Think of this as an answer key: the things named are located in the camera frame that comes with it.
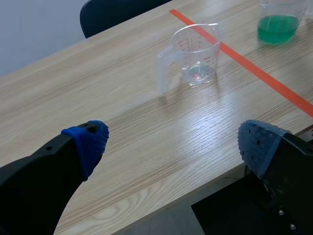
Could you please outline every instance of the blue gripper pad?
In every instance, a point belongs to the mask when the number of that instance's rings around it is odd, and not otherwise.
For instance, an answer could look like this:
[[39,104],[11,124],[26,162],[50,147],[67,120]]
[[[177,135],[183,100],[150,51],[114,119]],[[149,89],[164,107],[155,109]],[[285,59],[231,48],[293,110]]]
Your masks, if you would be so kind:
[[73,137],[75,140],[84,181],[92,174],[93,169],[102,157],[109,138],[109,128],[106,124],[97,120],[89,122],[98,124],[98,129],[95,133],[78,126],[72,126],[61,132]]
[[238,132],[238,146],[245,164],[261,179],[275,155],[285,133],[269,123],[247,120]]

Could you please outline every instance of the clear plastic measuring cup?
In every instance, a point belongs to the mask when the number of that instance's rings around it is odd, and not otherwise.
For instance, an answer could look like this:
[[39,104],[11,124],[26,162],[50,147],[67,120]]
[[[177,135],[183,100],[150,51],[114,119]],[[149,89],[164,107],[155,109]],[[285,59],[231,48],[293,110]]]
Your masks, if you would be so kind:
[[307,8],[307,0],[260,0],[258,37],[284,43],[294,36]]
[[[211,42],[198,32],[209,33]],[[175,60],[181,76],[191,86],[207,83],[216,74],[220,50],[221,31],[219,24],[193,24],[177,31],[171,40],[172,45],[157,57],[157,79],[161,94],[167,90],[166,71],[170,61]]]

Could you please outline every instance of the dark chair backrest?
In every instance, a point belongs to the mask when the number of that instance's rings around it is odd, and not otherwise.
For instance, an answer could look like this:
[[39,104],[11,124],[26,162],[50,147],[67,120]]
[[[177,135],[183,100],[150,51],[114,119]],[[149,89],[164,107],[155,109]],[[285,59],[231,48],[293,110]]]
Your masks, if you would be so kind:
[[80,25],[86,38],[170,0],[89,0],[80,12]]

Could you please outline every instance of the orange tape line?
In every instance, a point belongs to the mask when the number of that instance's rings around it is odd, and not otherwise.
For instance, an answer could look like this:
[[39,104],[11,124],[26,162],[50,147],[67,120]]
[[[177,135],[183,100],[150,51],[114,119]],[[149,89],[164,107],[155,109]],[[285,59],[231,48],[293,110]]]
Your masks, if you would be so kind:
[[[176,16],[178,19],[180,19],[182,22],[184,22],[186,25],[195,24],[193,21],[185,17],[183,14],[178,12],[175,9],[170,10],[170,13],[172,13],[174,16]],[[207,41],[210,43],[216,43],[216,39],[206,32],[201,27],[195,27],[195,31],[199,33],[201,36],[203,36]],[[305,113],[313,117],[313,105],[299,96],[297,93],[293,92],[291,89],[286,87],[281,82],[277,81],[275,78],[273,78],[271,75],[257,67],[255,64],[247,60],[245,57],[234,51],[232,48],[227,46],[226,44],[221,42],[220,50],[226,53],[229,57],[231,57],[233,60],[235,60],[237,63],[245,67],[248,71],[253,73],[255,76],[260,78],[262,81],[264,81],[266,84],[268,84],[270,87],[272,87],[275,91],[277,91],[279,94],[281,94],[283,97],[285,97],[287,100],[289,100],[291,103],[296,105],[299,109],[302,109]]]

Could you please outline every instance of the table surface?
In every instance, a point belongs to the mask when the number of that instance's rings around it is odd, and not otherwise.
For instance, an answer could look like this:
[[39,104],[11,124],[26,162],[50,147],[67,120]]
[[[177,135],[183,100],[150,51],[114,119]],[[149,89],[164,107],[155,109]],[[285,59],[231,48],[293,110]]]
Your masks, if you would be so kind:
[[70,200],[57,235],[109,235],[212,183],[243,162],[237,130],[259,119],[298,132],[312,119],[221,52],[217,79],[190,88],[169,67],[159,96],[156,57],[184,23],[220,23],[223,41],[309,102],[313,24],[288,44],[258,42],[257,0],[173,0],[0,78],[0,165],[32,154],[63,128],[105,121],[100,164]]

